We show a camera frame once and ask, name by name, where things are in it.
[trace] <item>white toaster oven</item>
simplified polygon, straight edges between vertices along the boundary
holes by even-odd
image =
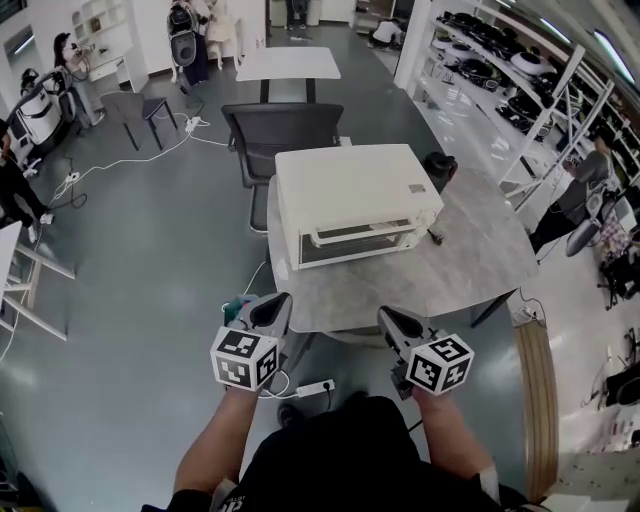
[[[415,247],[444,204],[405,144],[276,155],[293,270]]]

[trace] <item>wooden panel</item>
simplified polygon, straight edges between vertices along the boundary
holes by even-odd
[[[539,501],[558,472],[558,396],[547,330],[538,322],[516,328],[526,413],[527,498]]]

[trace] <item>person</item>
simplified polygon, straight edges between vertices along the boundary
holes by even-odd
[[[88,85],[89,77],[83,64],[83,59],[90,52],[78,49],[77,45],[69,39],[70,35],[68,32],[61,33],[53,40],[54,65],[56,67],[64,67],[73,77],[71,91],[74,98],[82,105],[82,108],[76,109],[78,119],[83,128],[89,128],[102,121],[104,113],[96,114],[91,104]]]
[[[526,503],[498,485],[493,460],[450,396],[416,387],[413,397],[430,463],[420,460],[396,405],[359,392],[310,419],[281,405],[282,429],[262,442],[239,480],[258,393],[229,388],[180,462],[167,511],[497,511],[500,496]]]
[[[613,136],[606,130],[597,132],[595,150],[580,164],[568,165],[573,181],[567,191],[544,214],[535,232],[529,237],[533,251],[571,233],[587,218],[588,194],[603,184],[610,175]]]
[[[54,216],[40,202],[29,182],[22,175],[16,163],[16,155],[11,151],[11,135],[9,125],[0,119],[0,138],[2,138],[2,158],[0,159],[0,204],[7,216],[21,221],[29,232],[29,241],[33,244],[38,239],[38,232],[31,216],[24,212],[16,202],[15,195],[22,197],[41,224],[51,224]]]
[[[397,20],[383,21],[378,25],[377,30],[369,32],[369,48],[388,49],[391,43],[401,34],[402,30],[398,26]]]
[[[285,0],[287,5],[287,30],[293,30],[296,13],[300,17],[300,29],[307,30],[309,0]]]

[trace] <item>power strip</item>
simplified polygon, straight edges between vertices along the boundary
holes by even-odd
[[[326,393],[334,389],[336,389],[336,383],[333,379],[329,379],[316,382],[315,384],[309,384],[308,386],[300,386],[296,389],[296,393],[298,394],[298,398],[302,398],[305,396],[319,395],[320,393]]]

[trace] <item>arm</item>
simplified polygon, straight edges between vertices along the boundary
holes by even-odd
[[[580,183],[585,183],[591,175],[596,172],[598,167],[601,165],[603,158],[606,159],[606,157],[602,156],[597,151],[592,151],[587,155],[587,158],[585,158],[584,161],[580,162],[576,166],[569,167],[567,172]]]
[[[11,149],[11,135],[5,133],[2,137],[2,158],[9,158],[9,150]]]
[[[413,397],[420,408],[431,464],[467,480],[494,466],[448,394],[434,396],[414,386]]]
[[[247,436],[258,404],[258,393],[230,388],[213,418],[183,457],[173,491],[185,489],[213,494],[228,478],[240,475]]]

